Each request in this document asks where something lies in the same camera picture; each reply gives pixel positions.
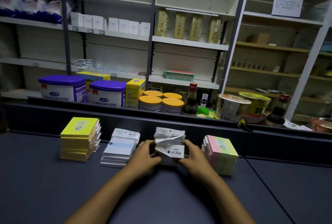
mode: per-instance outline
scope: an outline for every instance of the paper notice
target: paper notice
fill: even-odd
[[[274,0],[272,15],[300,17],[303,0]]]

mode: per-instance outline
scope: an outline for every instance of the purple lid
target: purple lid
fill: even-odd
[[[52,85],[76,86],[85,83],[85,79],[78,76],[51,75],[39,78],[38,82]]]
[[[126,91],[126,85],[123,82],[100,80],[90,83],[90,89],[123,92]]]

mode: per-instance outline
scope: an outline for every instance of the brown cardboard box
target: brown cardboard box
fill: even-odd
[[[268,45],[269,38],[270,34],[259,33],[257,35],[248,36],[246,42]]]

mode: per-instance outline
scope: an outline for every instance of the green plastic basket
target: green plastic basket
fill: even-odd
[[[186,71],[165,70],[165,78],[179,81],[192,82],[195,73]]]

